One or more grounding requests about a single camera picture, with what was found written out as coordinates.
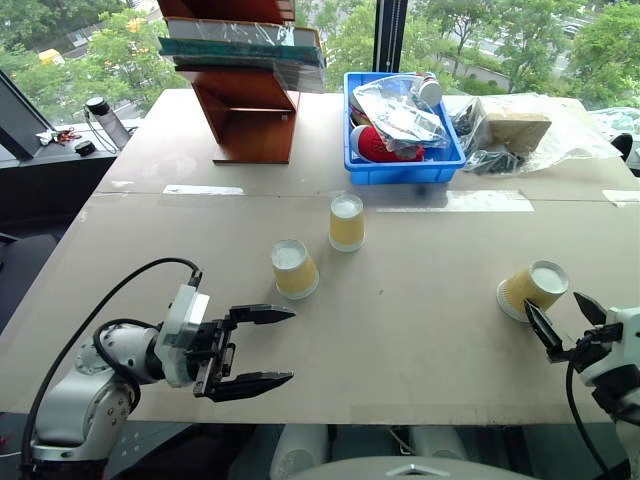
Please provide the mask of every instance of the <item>blue plastic bin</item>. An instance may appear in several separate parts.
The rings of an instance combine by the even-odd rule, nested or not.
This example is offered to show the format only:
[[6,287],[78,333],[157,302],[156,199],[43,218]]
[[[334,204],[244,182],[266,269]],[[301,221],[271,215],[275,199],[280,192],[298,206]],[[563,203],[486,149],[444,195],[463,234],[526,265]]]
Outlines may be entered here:
[[402,163],[371,163],[360,158],[351,149],[351,119],[349,95],[354,88],[394,73],[347,72],[344,74],[344,166],[351,172],[351,183],[372,185],[376,183],[443,183],[453,178],[456,170],[462,168],[467,159],[460,148],[458,136],[453,130],[444,103],[433,111],[438,114],[445,130],[451,137],[447,148],[428,148],[424,161]]

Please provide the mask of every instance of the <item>white bottle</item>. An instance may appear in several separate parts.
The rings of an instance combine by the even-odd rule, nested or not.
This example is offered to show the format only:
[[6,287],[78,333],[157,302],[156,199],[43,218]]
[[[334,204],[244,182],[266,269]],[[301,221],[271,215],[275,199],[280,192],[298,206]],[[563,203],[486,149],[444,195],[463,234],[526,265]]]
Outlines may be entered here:
[[109,138],[116,144],[116,146],[122,150],[127,144],[131,135],[120,119],[113,113],[111,107],[102,97],[93,97],[87,100],[87,108],[93,114],[95,119],[102,125],[102,128],[109,135]]
[[409,91],[411,100],[420,110],[431,111],[442,100],[442,88],[434,73],[427,72],[418,76]]

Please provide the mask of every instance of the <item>black bottle cap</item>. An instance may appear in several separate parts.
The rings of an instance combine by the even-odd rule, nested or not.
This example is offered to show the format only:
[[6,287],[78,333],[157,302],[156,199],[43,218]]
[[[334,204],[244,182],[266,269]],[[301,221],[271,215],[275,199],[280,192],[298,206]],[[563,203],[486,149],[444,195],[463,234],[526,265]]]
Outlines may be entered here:
[[87,100],[87,108],[94,115],[104,115],[109,111],[109,104],[102,97],[93,97]]

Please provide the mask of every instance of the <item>beige tabletop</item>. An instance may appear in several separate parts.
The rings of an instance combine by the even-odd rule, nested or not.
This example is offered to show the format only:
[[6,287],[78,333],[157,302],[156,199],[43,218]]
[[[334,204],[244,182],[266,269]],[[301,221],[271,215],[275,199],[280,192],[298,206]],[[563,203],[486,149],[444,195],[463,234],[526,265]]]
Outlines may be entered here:
[[[232,373],[292,370],[295,377],[226,404],[164,382],[145,386],[134,419],[569,422],[565,366],[549,364],[531,330],[501,313],[495,288],[543,258],[566,269],[572,290],[607,306],[638,305],[640,205],[534,200],[531,206],[408,213],[378,199],[366,208],[365,246],[342,254],[327,240],[328,197],[96,195],[0,337],[0,410],[27,411],[48,365],[102,296],[139,265],[171,255],[205,271],[207,318],[234,304],[293,307],[298,315],[288,321],[234,333]],[[318,265],[320,285],[304,301],[275,291],[269,252],[281,238],[304,241]],[[180,266],[148,272],[90,330],[121,316],[163,320],[187,273]],[[570,295],[549,315],[570,335],[587,327]],[[587,421],[606,419],[582,385],[576,395]]]
[[[566,101],[573,115],[584,115]],[[413,196],[414,185],[351,185],[343,165],[343,96],[303,94],[289,165],[215,165],[219,147],[191,89],[167,90],[100,183],[99,192],[161,193],[167,185],[242,188],[256,195]],[[533,200],[604,200],[602,190],[638,190],[619,158],[573,159],[515,178],[458,173],[450,189],[519,190]]]

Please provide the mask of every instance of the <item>water bottle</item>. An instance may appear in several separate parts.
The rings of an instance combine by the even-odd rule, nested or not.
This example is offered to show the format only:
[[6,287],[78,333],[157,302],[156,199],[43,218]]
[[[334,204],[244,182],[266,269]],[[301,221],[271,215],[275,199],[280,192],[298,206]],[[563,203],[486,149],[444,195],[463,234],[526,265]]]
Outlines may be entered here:
[[122,122],[116,114],[113,113],[107,101],[102,97],[93,97],[87,100],[86,106],[98,123],[102,125],[102,128],[107,135],[109,135],[109,138],[113,140],[113,143],[122,150],[131,138],[131,135],[129,135],[127,129],[124,128],[124,125],[122,125]]

